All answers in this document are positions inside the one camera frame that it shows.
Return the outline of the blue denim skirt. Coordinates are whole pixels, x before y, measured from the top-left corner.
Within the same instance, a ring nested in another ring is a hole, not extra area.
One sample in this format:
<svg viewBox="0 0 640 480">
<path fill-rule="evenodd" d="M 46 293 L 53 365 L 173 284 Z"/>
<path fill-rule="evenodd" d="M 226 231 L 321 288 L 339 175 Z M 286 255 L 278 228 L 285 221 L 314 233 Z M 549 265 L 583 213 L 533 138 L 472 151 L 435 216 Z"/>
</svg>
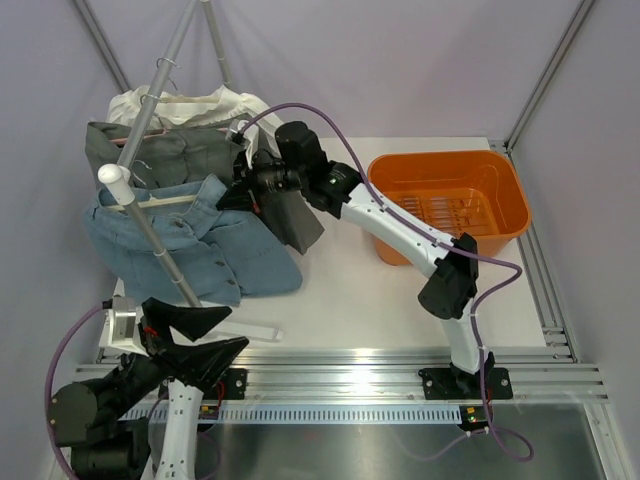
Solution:
<svg viewBox="0 0 640 480">
<path fill-rule="evenodd" d="M 169 254 L 203 302 L 237 306 L 245 297 L 298 290 L 303 276 L 284 245 L 254 214 L 219 211 L 225 185 L 214 175 L 203 181 L 154 190 L 135 189 L 138 201 L 196 195 L 193 203 L 145 208 Z M 128 296 L 178 304 L 183 297 L 135 222 L 101 188 L 83 214 L 99 257 L 124 284 Z"/>
</svg>

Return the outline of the cream plastic hanger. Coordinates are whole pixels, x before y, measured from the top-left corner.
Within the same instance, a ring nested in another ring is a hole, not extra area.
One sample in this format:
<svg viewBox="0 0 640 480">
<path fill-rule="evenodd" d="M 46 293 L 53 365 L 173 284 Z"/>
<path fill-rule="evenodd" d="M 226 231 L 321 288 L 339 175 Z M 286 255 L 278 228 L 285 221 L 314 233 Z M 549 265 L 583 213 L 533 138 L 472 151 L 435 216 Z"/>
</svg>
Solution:
<svg viewBox="0 0 640 480">
<path fill-rule="evenodd" d="M 146 201 L 140 201 L 137 203 L 137 205 L 140 208 L 153 208 L 167 205 L 193 203 L 196 199 L 196 195 L 175 196 L 170 198 L 151 198 Z"/>
</svg>

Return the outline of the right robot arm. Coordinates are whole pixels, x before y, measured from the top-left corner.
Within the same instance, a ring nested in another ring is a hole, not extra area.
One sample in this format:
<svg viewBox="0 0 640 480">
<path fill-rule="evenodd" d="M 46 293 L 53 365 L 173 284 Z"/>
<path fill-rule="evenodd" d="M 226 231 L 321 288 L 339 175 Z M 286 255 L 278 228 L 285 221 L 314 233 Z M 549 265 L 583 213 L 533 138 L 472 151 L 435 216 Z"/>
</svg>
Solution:
<svg viewBox="0 0 640 480">
<path fill-rule="evenodd" d="M 468 234 L 453 237 L 401 209 L 364 173 L 330 160 L 317 135 L 301 121 L 277 129 L 277 155 L 252 148 L 253 130 L 249 121 L 235 121 L 229 128 L 228 138 L 243 151 L 234 162 L 231 187 L 218 209 L 257 213 L 275 196 L 298 192 L 310 207 L 391 246 L 426 278 L 418 301 L 442 322 L 456 389 L 466 396 L 484 390 L 492 365 L 472 316 L 478 293 L 476 240 Z"/>
</svg>

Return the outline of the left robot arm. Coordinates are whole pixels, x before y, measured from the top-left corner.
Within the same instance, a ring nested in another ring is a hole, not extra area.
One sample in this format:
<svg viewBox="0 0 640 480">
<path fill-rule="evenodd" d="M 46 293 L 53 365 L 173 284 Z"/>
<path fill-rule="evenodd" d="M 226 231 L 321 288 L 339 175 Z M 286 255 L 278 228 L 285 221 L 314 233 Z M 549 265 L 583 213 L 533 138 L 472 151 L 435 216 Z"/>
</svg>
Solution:
<svg viewBox="0 0 640 480">
<path fill-rule="evenodd" d="M 224 393 L 221 380 L 248 346 L 245 336 L 205 343 L 203 337 L 232 312 L 227 306 L 179 307 L 154 298 L 125 309 L 114 297 L 90 309 L 65 334 L 48 366 L 44 407 L 47 433 L 70 479 L 140 479 L 150 456 L 150 417 L 125 414 L 163 382 L 168 388 L 160 479 L 195 476 L 196 435 L 204 397 Z M 126 354 L 102 378 L 53 388 L 61 356 L 74 334 L 106 312 L 114 333 L 131 334 Z"/>
</svg>

